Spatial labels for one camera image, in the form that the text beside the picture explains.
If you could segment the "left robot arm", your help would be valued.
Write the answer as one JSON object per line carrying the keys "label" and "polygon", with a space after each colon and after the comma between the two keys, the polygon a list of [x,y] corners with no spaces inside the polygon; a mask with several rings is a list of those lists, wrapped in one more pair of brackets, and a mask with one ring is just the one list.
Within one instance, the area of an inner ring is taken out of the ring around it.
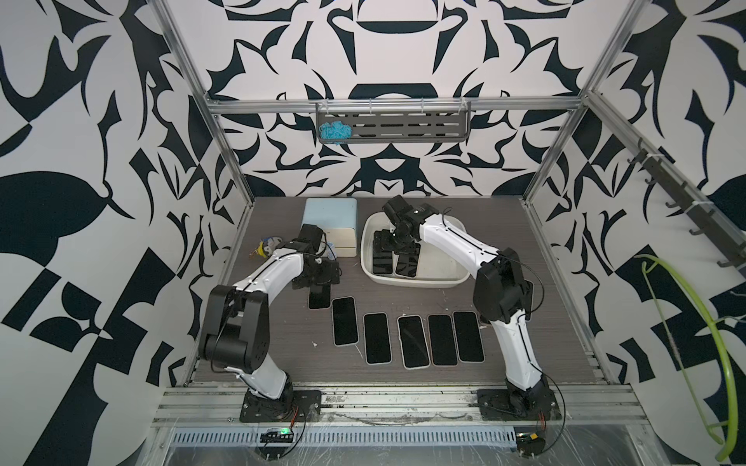
{"label": "left robot arm", "polygon": [[291,376],[269,355],[270,305],[287,285],[310,289],[340,283],[337,260],[328,256],[326,233],[304,223],[299,234],[279,244],[264,264],[234,285],[210,292],[198,353],[218,374],[231,374],[248,386],[249,409],[264,419],[293,411]]}

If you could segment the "white plastic storage tub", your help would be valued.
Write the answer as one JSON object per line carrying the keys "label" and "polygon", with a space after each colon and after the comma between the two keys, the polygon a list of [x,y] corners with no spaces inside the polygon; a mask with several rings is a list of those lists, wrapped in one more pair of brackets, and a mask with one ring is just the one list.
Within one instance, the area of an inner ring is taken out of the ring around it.
{"label": "white plastic storage tub", "polygon": [[422,244],[417,273],[414,278],[396,274],[375,275],[373,273],[373,236],[374,232],[392,229],[392,224],[383,212],[377,212],[367,218],[361,233],[361,268],[363,273],[374,283],[390,287],[412,287],[412,289],[450,289],[466,282],[470,273],[445,252]]}

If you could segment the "black phone pink case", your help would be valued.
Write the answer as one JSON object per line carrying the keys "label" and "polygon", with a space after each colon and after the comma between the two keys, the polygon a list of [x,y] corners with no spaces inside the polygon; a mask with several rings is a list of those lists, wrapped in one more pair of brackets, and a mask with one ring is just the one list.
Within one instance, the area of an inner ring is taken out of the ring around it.
{"label": "black phone pink case", "polygon": [[369,365],[392,362],[388,317],[383,313],[363,317],[365,359]]}

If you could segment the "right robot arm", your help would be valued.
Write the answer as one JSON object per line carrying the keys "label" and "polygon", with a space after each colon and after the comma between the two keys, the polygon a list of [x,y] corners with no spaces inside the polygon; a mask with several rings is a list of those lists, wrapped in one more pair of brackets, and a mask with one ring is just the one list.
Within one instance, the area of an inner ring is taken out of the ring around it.
{"label": "right robot arm", "polygon": [[383,212],[392,224],[388,246],[396,254],[431,245],[456,260],[475,279],[473,305],[495,330],[506,368],[507,393],[518,410],[529,411],[551,400],[528,335],[532,307],[523,264],[512,249],[499,250],[447,221],[429,204],[413,206],[398,195]]}

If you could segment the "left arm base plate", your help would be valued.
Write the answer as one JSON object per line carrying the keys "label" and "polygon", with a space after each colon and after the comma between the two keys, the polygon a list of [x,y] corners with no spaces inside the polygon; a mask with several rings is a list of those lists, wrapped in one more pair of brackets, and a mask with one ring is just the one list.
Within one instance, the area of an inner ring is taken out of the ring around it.
{"label": "left arm base plate", "polygon": [[321,411],[320,390],[294,390],[272,400],[248,390],[244,396],[239,421],[241,423],[289,423],[293,419],[303,423],[316,419]]}

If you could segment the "black phone white case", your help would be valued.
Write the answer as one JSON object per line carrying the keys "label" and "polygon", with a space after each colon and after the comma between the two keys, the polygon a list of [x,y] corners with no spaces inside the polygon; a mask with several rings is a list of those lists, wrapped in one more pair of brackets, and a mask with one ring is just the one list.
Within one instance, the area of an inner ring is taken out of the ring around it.
{"label": "black phone white case", "polygon": [[435,366],[456,366],[458,353],[452,318],[448,315],[431,315],[427,317],[427,325],[432,363]]}

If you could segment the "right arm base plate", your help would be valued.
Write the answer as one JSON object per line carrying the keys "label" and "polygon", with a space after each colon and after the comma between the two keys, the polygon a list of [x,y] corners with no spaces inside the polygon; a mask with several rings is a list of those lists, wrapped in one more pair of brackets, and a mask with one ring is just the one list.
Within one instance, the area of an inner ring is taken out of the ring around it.
{"label": "right arm base plate", "polygon": [[477,407],[484,421],[560,421],[563,418],[554,392],[546,386],[528,391],[483,388],[476,394]]}

